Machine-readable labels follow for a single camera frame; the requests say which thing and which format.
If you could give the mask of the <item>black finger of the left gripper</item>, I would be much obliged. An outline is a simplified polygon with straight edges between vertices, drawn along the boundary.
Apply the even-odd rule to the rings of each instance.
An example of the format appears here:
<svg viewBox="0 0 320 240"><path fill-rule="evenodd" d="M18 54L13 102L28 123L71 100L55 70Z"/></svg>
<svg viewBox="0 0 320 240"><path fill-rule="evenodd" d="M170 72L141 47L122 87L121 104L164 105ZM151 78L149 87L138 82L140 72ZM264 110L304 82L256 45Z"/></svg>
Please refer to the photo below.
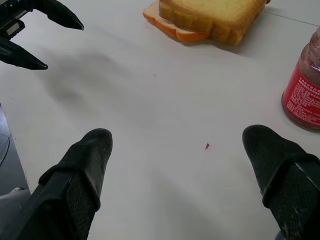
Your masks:
<svg viewBox="0 0 320 240"><path fill-rule="evenodd" d="M32 0L32 9L38 10L51 21L70 29L84 30L80 19L58 0Z"/></svg>
<svg viewBox="0 0 320 240"><path fill-rule="evenodd" d="M48 69L47 64L4 37L0 38L0 60L6 64L29 70Z"/></svg>

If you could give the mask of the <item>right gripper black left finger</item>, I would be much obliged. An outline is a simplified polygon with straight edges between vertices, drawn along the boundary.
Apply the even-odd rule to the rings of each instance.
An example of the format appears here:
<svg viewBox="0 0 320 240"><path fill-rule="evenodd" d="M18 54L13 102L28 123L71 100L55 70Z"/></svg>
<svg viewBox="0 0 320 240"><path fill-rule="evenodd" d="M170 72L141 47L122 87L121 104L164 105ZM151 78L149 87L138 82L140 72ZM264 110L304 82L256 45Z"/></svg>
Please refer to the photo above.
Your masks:
<svg viewBox="0 0 320 240"><path fill-rule="evenodd" d="M2 240L86 240L113 149L109 130L97 128L74 143L39 179L33 193L0 197Z"/></svg>

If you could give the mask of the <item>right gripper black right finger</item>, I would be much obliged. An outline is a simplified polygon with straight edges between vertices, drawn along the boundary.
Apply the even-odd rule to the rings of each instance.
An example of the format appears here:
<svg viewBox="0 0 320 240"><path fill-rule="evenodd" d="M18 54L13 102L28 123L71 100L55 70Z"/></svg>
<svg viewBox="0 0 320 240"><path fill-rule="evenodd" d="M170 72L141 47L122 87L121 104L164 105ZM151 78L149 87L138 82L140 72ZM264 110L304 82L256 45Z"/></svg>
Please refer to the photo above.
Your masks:
<svg viewBox="0 0 320 240"><path fill-rule="evenodd" d="M262 204L279 226L278 240L320 238L320 160L264 125L242 133Z"/></svg>

